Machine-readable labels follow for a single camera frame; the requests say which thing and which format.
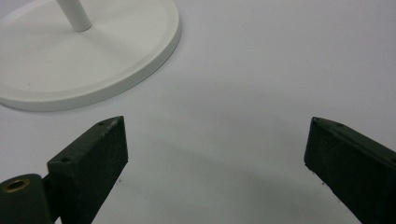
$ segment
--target white table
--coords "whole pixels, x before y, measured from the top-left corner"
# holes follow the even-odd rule
[[[0,16],[27,2],[0,0]],[[0,106],[0,181],[45,175],[123,115],[130,161],[93,223],[359,223],[305,144],[316,116],[396,148],[396,2],[175,3],[178,47],[136,87],[60,112]]]

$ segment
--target white round base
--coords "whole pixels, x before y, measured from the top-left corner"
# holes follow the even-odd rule
[[[53,0],[0,20],[0,103],[53,111],[90,105],[154,73],[180,38],[172,0],[84,0],[93,24],[76,33]]]

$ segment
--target screw hole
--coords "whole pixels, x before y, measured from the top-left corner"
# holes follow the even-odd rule
[[[64,157],[61,162],[70,162],[72,160],[71,157]]]
[[[29,184],[30,184],[29,179],[14,180],[3,187],[3,192],[5,193],[16,192],[18,190],[24,189]]]

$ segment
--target white pole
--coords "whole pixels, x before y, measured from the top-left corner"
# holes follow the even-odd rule
[[[79,0],[56,1],[76,32],[83,32],[92,27],[90,19],[88,18],[87,13],[85,13],[85,10]]]

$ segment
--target brass insert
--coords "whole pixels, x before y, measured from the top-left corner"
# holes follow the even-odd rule
[[[29,179],[17,179],[7,183],[5,186],[3,186],[2,190],[5,193],[13,193],[18,190],[26,188],[26,186],[28,186],[29,184],[30,184]]]

